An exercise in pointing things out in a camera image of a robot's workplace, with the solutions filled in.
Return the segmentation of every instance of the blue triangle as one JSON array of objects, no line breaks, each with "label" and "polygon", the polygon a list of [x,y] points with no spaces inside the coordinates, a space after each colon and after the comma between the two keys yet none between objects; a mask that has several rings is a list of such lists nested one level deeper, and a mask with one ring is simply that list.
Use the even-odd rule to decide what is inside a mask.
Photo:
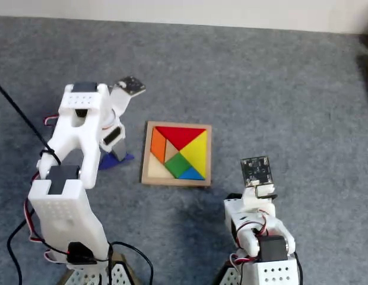
[{"label": "blue triangle", "polygon": [[101,162],[100,162],[100,165],[99,165],[99,170],[105,170],[105,169],[109,169],[109,168],[112,168],[116,165],[119,165],[121,163],[124,163],[124,162],[127,162],[128,160],[133,160],[134,159],[134,156],[132,154],[127,154],[126,157],[119,161],[114,154],[112,153],[108,153],[106,154]]},{"label": "blue triangle", "polygon": [[204,177],[202,177],[193,167],[181,174],[179,179],[205,180]]}]

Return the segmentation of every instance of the black wire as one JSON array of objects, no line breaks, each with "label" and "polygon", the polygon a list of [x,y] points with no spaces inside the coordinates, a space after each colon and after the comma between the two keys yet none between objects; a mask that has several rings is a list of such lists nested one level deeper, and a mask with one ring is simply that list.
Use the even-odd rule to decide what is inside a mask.
[{"label": "black wire", "polygon": [[[32,209],[32,211],[30,212],[30,216],[32,216],[35,213],[35,211]],[[11,248],[11,241],[14,238],[14,236],[22,229],[22,227],[24,227],[26,225],[26,219],[24,219],[19,226],[17,226],[17,228],[11,233],[11,235],[8,237],[7,239],[7,251],[11,256],[12,261],[15,264],[15,267],[17,268],[17,273],[18,273],[18,284],[22,285],[22,271],[20,269],[19,266],[19,262],[18,259],[15,257],[14,252],[12,251]]]},{"label": "black wire", "polygon": [[40,242],[42,243],[42,244],[44,244],[47,248],[49,248],[49,249],[51,249],[51,250],[53,250],[53,251],[56,251],[56,252],[58,252],[59,254],[64,254],[64,255],[68,255],[68,253],[67,252],[65,252],[65,251],[61,251],[61,250],[59,250],[59,249],[57,249],[57,248],[54,248],[52,245],[49,245],[48,243],[46,243],[46,241],[42,238],[42,237],[40,237],[40,235],[34,230],[34,235],[38,238],[38,239],[40,239]]},{"label": "black wire", "polygon": [[23,113],[23,111],[18,107],[16,102],[10,97],[10,95],[6,92],[6,90],[3,89],[3,87],[0,85],[0,92],[2,95],[7,99],[7,101],[11,104],[11,106],[17,111],[17,113],[22,117],[22,119],[25,121],[25,123],[32,129],[34,134],[38,137],[38,139],[42,142],[42,144],[47,148],[47,150],[43,150],[42,152],[47,152],[50,155],[52,155],[55,160],[58,162],[58,165],[61,164],[60,159],[55,154],[55,151],[50,148],[46,140],[42,137],[40,132],[36,129],[36,127],[31,123],[31,121],[26,117],[26,115]]},{"label": "black wire", "polygon": [[109,281],[109,284],[112,285],[112,267],[113,267],[113,262],[112,262],[112,256],[113,256],[113,246],[111,243],[109,243],[109,251],[107,253],[107,278]]},{"label": "black wire", "polygon": [[302,265],[300,264],[300,260],[299,257],[297,256],[296,251],[293,253],[295,258],[296,258],[296,263],[297,263],[297,267],[299,268],[299,284],[303,285],[303,269],[302,269]]},{"label": "black wire", "polygon": [[149,285],[152,285],[153,284],[153,279],[154,279],[154,266],[153,266],[152,262],[148,259],[147,256],[145,256],[145,254],[143,252],[141,252],[136,247],[134,247],[132,245],[129,245],[128,243],[125,243],[125,242],[112,242],[110,245],[111,246],[113,246],[113,245],[122,245],[122,246],[125,246],[127,248],[130,248],[133,251],[135,251],[138,254],[140,254],[147,261],[148,265],[150,266],[151,273],[150,273],[150,282],[149,282]]},{"label": "black wire", "polygon": [[242,285],[242,279],[243,279],[243,264],[241,266],[241,280],[239,281],[239,284]]}]

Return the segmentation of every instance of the yellow triangle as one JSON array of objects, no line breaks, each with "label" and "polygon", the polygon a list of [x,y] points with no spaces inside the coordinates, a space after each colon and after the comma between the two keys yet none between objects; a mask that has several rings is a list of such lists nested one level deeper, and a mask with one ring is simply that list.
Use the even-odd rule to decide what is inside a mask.
[{"label": "yellow triangle", "polygon": [[207,138],[208,133],[204,131],[180,150],[183,157],[185,157],[193,168],[204,178],[206,178],[207,168]]},{"label": "yellow triangle", "polygon": [[147,176],[150,178],[175,178],[160,161],[150,153]]}]

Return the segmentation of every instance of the red triangle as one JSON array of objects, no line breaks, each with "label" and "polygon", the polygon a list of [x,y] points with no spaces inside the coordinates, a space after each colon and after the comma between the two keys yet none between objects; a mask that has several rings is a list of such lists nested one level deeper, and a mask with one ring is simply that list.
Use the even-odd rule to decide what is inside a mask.
[{"label": "red triangle", "polygon": [[205,129],[177,128],[174,126],[156,126],[156,129],[169,140],[177,150],[181,150]]}]

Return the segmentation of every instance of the gray carpet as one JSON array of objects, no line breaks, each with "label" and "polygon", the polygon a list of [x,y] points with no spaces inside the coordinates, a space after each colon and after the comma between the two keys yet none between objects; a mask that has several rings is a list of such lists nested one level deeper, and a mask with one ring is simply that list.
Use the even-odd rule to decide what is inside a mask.
[{"label": "gray carpet", "polygon": [[[234,249],[223,199],[243,189],[239,159],[264,154],[304,283],[368,284],[367,59],[358,36],[0,17],[0,82],[46,137],[66,84],[146,84],[122,117],[135,160],[100,172],[88,196],[109,240],[151,258],[156,285],[211,283]],[[140,184],[149,120],[213,126],[210,189]],[[41,148],[0,95],[0,284],[17,280],[5,243]],[[55,284],[64,266],[27,236],[14,239],[24,284]],[[118,251],[146,283],[144,260]]]}]

